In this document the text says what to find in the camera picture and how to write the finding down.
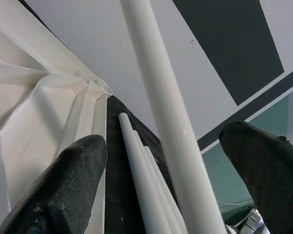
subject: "teal wall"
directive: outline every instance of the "teal wall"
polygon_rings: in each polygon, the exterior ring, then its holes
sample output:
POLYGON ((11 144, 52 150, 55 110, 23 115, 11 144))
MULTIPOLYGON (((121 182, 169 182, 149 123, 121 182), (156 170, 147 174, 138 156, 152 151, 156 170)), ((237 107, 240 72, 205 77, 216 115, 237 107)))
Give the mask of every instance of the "teal wall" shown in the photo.
MULTIPOLYGON (((286 136, 288 127, 288 97, 257 116, 250 124, 277 136, 286 136)), ((239 203, 251 198, 244 182, 223 153, 220 144, 203 154, 219 207, 223 203, 239 203)))

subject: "white rod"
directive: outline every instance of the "white rod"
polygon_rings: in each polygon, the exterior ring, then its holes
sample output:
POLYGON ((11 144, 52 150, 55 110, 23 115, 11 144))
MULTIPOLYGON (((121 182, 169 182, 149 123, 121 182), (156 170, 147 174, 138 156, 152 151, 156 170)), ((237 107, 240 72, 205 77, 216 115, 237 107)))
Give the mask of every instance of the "white rod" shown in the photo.
POLYGON ((135 137, 136 137, 136 140, 138 142, 138 145, 141 149, 141 152, 143 154, 143 160, 145 162, 145 165, 147 166, 148 168, 148 173, 153 181, 153 185, 156 189, 156 194, 157 194, 157 197, 159 198, 160 200, 160 203, 161 203, 161 206, 162 206, 162 209, 164 211, 164 214, 166 216, 166 219, 167 219, 167 222, 170 226, 170 230, 171 230, 171 233, 172 234, 187 234, 187 232, 182 232, 181 231, 181 228, 179 227, 179 224, 177 222, 177 219, 176 219, 176 216, 175 214, 173 213, 173 210, 167 200, 167 197, 165 196, 165 193, 164 193, 164 190, 162 189, 162 186, 156 176, 156 173, 152 167, 152 164, 151 162, 149 161, 148 159, 148 156, 147 156, 147 152, 141 142, 141 139, 139 137, 139 134, 137 131, 133 131, 135 137))
POLYGON ((147 166, 142 158, 142 152, 127 114, 121 113, 119 120, 146 233, 170 234, 170 227, 156 195, 153 181, 148 174, 147 166))
POLYGON ((121 0, 121 3, 187 230, 190 234, 225 234, 150 2, 121 0))
POLYGON ((168 188, 168 186, 167 186, 167 184, 166 184, 166 182, 164 180, 164 177, 163 177, 160 169, 157 166, 157 163, 156 163, 156 161, 154 159, 154 156, 153 156, 150 148, 147 147, 147 146, 145 146, 144 148, 145 148, 145 151, 146 151, 146 155, 147 155, 147 157, 149 159, 149 162, 152 165, 152 168, 153 168, 153 170, 154 170, 154 172, 156 174, 156 177, 157 177, 157 179, 158 179, 158 181, 159 181, 159 183, 161 185, 161 188, 162 188, 162 190, 163 190, 163 192, 165 194, 165 197, 166 197, 166 199, 167 199, 167 201, 169 203, 169 206, 172 209, 172 212, 173 212, 173 214, 175 216, 175 219, 176 219, 176 221, 178 223, 178 226, 180 227, 182 233, 188 233, 184 218, 182 217, 182 215, 180 213, 180 210, 179 210, 179 208, 178 208, 173 196, 171 195, 171 192, 170 192, 170 190, 169 190, 169 188, 168 188))

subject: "dark gray stripe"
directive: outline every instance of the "dark gray stripe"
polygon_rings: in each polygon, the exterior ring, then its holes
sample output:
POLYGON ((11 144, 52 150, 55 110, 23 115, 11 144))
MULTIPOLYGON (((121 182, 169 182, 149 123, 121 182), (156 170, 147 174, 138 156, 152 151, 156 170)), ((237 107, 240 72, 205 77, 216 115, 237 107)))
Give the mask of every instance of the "dark gray stripe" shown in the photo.
POLYGON ((241 110, 237 111, 231 117, 227 118, 224 122, 219 124, 209 133, 204 135, 202 138, 200 138, 198 140, 200 149, 202 150, 208 147, 214 141, 216 141, 218 139, 218 134, 220 133, 220 131, 222 130, 222 128, 224 127, 226 123, 229 123, 232 121, 246 120, 252 114, 254 114, 258 110, 260 110, 261 108, 263 108, 264 106, 266 106, 267 104, 275 100, 277 97, 279 97, 281 94, 283 94, 284 92, 286 92, 288 89, 292 87, 293 87, 293 72, 287 75, 286 77, 284 77, 281 81, 279 81, 273 87, 268 89, 258 98, 250 102, 248 105, 243 107, 241 110))
POLYGON ((173 1, 237 105, 284 72, 259 0, 173 1))

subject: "white pole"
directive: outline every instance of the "white pole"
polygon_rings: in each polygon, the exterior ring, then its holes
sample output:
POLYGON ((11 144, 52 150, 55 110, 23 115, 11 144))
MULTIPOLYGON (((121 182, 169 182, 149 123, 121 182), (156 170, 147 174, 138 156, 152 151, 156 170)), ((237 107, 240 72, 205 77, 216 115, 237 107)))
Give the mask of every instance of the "white pole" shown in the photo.
POLYGON ((176 219, 176 216, 173 212, 173 209, 170 206, 170 203, 164 193, 164 190, 160 184, 160 181, 158 180, 158 177, 152 167, 152 164, 148 159, 147 152, 141 142, 141 139, 139 137, 138 132, 133 131, 133 133, 137 139, 137 142, 140 146, 141 151, 143 152, 143 160, 145 162, 146 167, 148 168, 148 173, 153 181, 153 185, 154 185, 156 192, 157 192, 156 194, 160 200, 160 203, 161 203, 162 209, 164 211, 164 214, 166 216, 167 222, 169 224, 171 233, 172 234, 187 234, 187 231, 184 232, 184 230, 181 230, 181 227, 179 226, 179 222, 176 219))
POLYGON ((225 225, 150 2, 121 0, 121 3, 188 232, 225 234, 225 225))
POLYGON ((165 194, 165 197, 166 197, 166 199, 167 199, 167 201, 169 203, 169 206, 171 207, 171 210, 172 210, 172 212, 173 212, 173 214, 175 216, 176 222, 178 223, 178 226, 179 226, 180 230, 182 231, 182 233, 187 234, 188 231, 187 231, 187 227, 186 227, 184 218, 182 217, 182 215, 180 213, 180 210, 179 210, 174 198, 171 195, 171 192, 170 192, 170 190, 169 190, 169 188, 168 188, 168 186, 167 186, 167 184, 166 184, 166 182, 164 180, 164 177, 163 177, 160 169, 158 168, 158 166, 156 164, 156 161, 154 159, 153 154, 152 154, 152 152, 151 152, 149 147, 145 146, 144 148, 145 148, 145 151, 146 151, 146 155, 147 155, 147 157, 149 159, 149 162, 152 165, 152 168, 153 168, 153 170, 154 170, 154 172, 156 174, 156 177, 157 177, 157 179, 158 179, 158 181, 159 181, 159 183, 161 185, 161 188, 162 188, 162 190, 163 190, 163 192, 165 194))
POLYGON ((143 153, 133 133, 127 114, 119 115, 126 151, 147 234, 171 234, 153 181, 143 160, 143 153))

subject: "white plastic pipe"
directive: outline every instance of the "white plastic pipe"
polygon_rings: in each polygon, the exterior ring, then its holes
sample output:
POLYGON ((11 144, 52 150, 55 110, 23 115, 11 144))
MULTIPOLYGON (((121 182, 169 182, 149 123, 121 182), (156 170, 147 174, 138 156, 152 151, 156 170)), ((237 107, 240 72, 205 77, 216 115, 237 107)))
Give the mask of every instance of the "white plastic pipe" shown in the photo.
POLYGON ((141 139, 139 137, 139 134, 137 131, 133 131, 135 137, 136 137, 136 140, 138 142, 138 145, 140 147, 140 150, 141 152, 143 153, 143 160, 144 160, 144 163, 148 169, 148 173, 153 181, 153 185, 156 189, 156 195, 157 197, 159 198, 160 200, 160 203, 161 203, 161 206, 162 206, 162 209, 164 211, 164 214, 165 214, 165 217, 166 217, 166 220, 169 224, 169 227, 170 227, 170 230, 171 230, 171 233, 172 234, 187 234, 187 231, 184 232, 184 230, 181 230, 181 227, 179 226, 179 223, 176 219, 176 216, 173 212, 173 209, 172 207, 170 206, 170 203, 164 193, 164 190, 160 184, 160 181, 158 180, 158 177, 152 167, 152 164, 151 162, 149 161, 148 159, 148 156, 147 156, 147 152, 141 142, 141 139))
POLYGON ((121 0, 121 3, 188 232, 225 234, 225 225, 150 2, 121 0))
POLYGON ((143 153, 133 133, 127 114, 119 115, 121 129, 128 154, 133 182, 147 234, 171 234, 153 181, 143 160, 143 153))
POLYGON ((181 213, 180 213, 180 210, 174 200, 174 198, 172 197, 171 193, 170 193, 170 190, 163 178, 163 175, 160 171, 160 169, 158 168, 157 164, 156 164, 156 161, 154 159, 154 156, 150 150, 149 147, 145 146, 145 151, 146 151, 146 155, 149 159, 149 162, 151 163, 152 165, 152 168, 156 174, 156 177, 157 177, 157 180, 159 181, 160 185, 161 185, 161 189, 163 190, 164 194, 165 194, 165 197, 169 203, 169 206, 175 216, 175 219, 176 219, 176 222, 178 223, 178 226, 181 230, 182 233, 188 233, 187 231, 187 227, 186 227, 186 224, 185 224, 185 221, 184 221, 184 218, 182 217, 181 213))

